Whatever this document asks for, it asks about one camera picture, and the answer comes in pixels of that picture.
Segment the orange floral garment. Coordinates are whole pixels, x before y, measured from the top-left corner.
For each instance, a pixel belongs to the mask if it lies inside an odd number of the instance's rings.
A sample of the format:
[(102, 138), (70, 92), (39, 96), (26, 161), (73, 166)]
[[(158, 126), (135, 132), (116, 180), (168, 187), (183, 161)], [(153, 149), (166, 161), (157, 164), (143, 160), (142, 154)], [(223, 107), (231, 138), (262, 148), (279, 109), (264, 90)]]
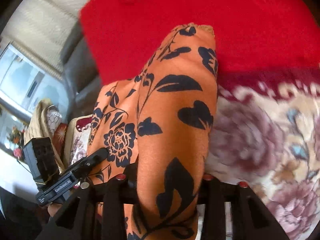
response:
[(140, 239), (194, 239), (197, 195), (217, 104), (214, 31), (175, 27), (141, 72), (105, 85), (92, 114), (87, 154), (106, 148), (94, 184), (137, 163), (136, 205), (127, 233)]

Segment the beige knit cloth pile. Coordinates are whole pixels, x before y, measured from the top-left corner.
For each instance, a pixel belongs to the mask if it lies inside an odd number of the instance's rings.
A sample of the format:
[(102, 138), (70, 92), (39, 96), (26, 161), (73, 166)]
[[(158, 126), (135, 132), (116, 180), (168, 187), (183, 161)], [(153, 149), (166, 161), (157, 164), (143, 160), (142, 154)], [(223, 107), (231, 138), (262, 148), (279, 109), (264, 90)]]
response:
[(26, 145), (33, 138), (49, 137), (52, 143), (54, 158), (59, 172), (64, 171), (63, 148), (65, 145), (67, 125), (62, 122), (62, 116), (57, 107), (48, 98), (41, 100), (31, 117), (29, 126), (24, 132)]

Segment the floral plush blanket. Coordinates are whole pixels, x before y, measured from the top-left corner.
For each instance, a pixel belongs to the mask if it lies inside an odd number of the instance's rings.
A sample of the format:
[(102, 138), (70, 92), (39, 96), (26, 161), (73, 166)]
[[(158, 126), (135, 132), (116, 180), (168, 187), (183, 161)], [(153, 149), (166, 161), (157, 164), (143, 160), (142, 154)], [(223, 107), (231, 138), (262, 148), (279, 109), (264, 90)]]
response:
[(207, 171), (244, 180), (289, 239), (319, 223), (319, 71), (216, 75)]

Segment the white patterned curtain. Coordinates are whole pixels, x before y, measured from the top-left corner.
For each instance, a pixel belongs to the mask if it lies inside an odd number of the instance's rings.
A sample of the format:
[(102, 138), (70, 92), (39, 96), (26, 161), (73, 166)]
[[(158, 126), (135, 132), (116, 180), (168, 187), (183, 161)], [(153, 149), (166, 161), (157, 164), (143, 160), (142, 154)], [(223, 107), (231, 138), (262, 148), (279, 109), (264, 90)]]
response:
[(89, 0), (21, 0), (1, 36), (42, 70), (60, 79), (60, 54), (80, 10)]

